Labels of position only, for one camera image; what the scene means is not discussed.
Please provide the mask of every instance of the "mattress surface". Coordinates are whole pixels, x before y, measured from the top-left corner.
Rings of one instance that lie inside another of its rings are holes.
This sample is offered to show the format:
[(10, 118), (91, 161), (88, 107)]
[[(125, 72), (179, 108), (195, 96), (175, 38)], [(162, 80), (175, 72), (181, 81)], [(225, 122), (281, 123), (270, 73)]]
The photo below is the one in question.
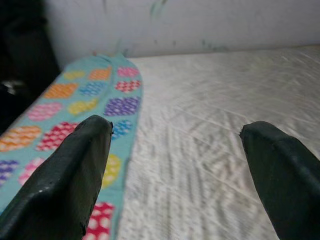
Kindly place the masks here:
[(320, 156), (320, 47), (132, 61), (144, 97), (118, 239), (278, 239), (239, 132), (267, 121)]

